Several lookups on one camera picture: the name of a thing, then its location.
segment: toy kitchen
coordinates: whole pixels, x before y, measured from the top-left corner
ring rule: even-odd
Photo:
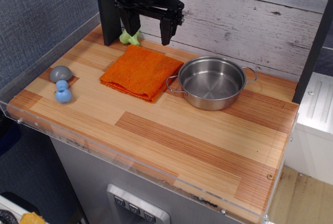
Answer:
[[[89,223],[269,223],[326,6],[282,1],[98,0],[1,108],[51,137]]]

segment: pot handle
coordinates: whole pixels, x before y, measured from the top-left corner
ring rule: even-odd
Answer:
[[[254,80],[247,81],[245,84],[249,84],[249,83],[252,83],[252,82],[256,81],[257,78],[258,78],[258,75],[257,75],[257,73],[255,72],[255,70],[252,69],[252,68],[250,68],[250,67],[242,67],[242,69],[245,69],[245,68],[250,69],[252,72],[254,72]]]
[[[175,77],[178,77],[178,75],[171,76],[171,77],[168,77],[168,78],[166,79],[166,86],[168,87],[168,89],[169,89],[170,91],[172,91],[173,93],[185,93],[185,94],[187,94],[187,92],[184,91],[184,90],[174,90],[174,89],[171,89],[171,88],[169,87],[169,79],[171,79],[171,78],[175,78]]]

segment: screw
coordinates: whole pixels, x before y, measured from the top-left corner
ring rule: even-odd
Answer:
[[[268,175],[267,175],[267,179],[268,179],[268,180],[273,180],[273,179],[274,179],[274,175],[272,175],[272,174],[268,174]]]

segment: orange towel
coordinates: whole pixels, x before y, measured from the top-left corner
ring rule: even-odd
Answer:
[[[100,82],[154,103],[167,87],[167,78],[176,74],[183,64],[158,52],[130,45],[100,77]]]

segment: wooden floor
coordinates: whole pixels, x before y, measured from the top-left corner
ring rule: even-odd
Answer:
[[[333,185],[284,167],[269,217],[275,224],[332,224]]]

